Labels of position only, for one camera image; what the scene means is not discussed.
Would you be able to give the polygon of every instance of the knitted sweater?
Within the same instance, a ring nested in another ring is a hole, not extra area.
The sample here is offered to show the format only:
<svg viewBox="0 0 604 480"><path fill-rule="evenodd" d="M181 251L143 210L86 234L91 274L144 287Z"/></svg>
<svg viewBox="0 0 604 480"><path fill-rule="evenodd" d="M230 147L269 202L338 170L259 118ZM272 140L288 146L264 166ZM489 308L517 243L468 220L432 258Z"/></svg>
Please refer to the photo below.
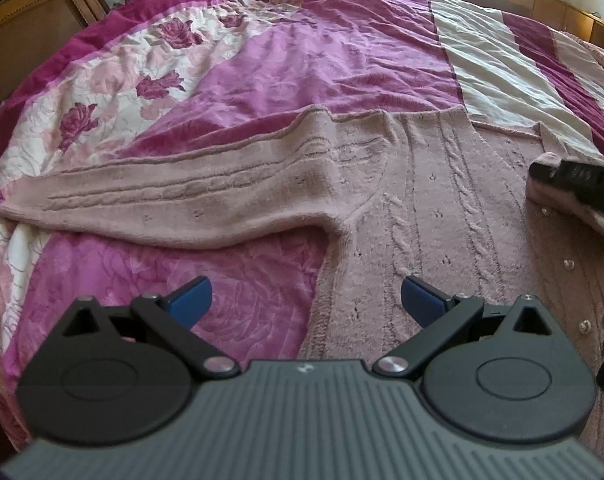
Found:
<svg viewBox="0 0 604 480"><path fill-rule="evenodd" d="M0 214L51 230L191 250L314 225L329 235L299 356L368 362L411 337L408 273L448 292L540 296L600 364L604 238L525 200L528 164L562 146L543 126L471 123L463 108L332 115L273 134L19 181ZM582 335L587 319L592 330ZM604 396L584 432L604 454Z"/></svg>

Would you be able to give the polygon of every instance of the blue gripper pad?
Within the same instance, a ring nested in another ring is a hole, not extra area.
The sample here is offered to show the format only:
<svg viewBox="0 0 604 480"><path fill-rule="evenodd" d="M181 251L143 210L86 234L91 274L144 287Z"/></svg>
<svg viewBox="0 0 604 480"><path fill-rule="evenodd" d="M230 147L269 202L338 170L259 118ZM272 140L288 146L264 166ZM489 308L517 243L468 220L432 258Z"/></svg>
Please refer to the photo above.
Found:
<svg viewBox="0 0 604 480"><path fill-rule="evenodd" d="M211 308L213 287L208 278L198 277L167 296L166 312L189 330Z"/></svg>
<svg viewBox="0 0 604 480"><path fill-rule="evenodd" d="M445 294L413 276L404 278L401 294L404 310L422 328L442 317L447 312L447 301L451 301Z"/></svg>

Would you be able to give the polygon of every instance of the striped blanket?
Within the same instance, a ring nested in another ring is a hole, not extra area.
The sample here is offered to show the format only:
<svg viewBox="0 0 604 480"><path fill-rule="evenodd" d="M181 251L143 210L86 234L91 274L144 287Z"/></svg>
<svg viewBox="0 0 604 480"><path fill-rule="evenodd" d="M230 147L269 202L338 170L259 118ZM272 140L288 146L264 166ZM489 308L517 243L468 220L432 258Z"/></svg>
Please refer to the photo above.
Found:
<svg viewBox="0 0 604 480"><path fill-rule="evenodd" d="M568 153L604 162L603 66L527 18L457 0L132 0L74 36L0 107L0 204L25 175L241 140L284 128L311 104L335 113L463 105L510 127L542 123ZM16 383L75 297L127 304L206 274L214 300L195 333L243 365L295 358L326 247L316 228L178 251L0 219L8 436L28 441ZM589 444L604 455L603 400L592 419Z"/></svg>

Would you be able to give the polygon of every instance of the wrinkled sheet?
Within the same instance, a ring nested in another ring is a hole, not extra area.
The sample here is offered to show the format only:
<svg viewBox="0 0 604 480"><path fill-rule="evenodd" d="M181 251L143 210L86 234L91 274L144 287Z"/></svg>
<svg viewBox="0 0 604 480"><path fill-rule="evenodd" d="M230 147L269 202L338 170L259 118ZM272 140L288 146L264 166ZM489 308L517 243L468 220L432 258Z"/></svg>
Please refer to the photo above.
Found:
<svg viewBox="0 0 604 480"><path fill-rule="evenodd" d="M526 18L457 0L132 0L0 107L0 203L25 175L241 140L287 126L310 104L336 113L462 104L504 124L544 123L568 153L604 161L604 68ZM193 332L243 365L295 358L326 247L314 228L189 252L0 219L9 438L28 440L19 375L78 295L126 304L206 274L213 305ZM604 411L598 424L604 455Z"/></svg>

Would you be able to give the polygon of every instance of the white logo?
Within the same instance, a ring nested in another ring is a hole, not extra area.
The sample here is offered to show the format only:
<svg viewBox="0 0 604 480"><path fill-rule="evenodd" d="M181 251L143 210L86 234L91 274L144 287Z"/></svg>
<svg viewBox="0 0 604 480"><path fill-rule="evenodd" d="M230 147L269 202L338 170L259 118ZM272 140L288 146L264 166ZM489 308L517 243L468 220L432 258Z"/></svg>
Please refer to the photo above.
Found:
<svg viewBox="0 0 604 480"><path fill-rule="evenodd" d="M297 371L305 375L311 373L313 370L315 370L315 367L310 363L304 363L297 367Z"/></svg>

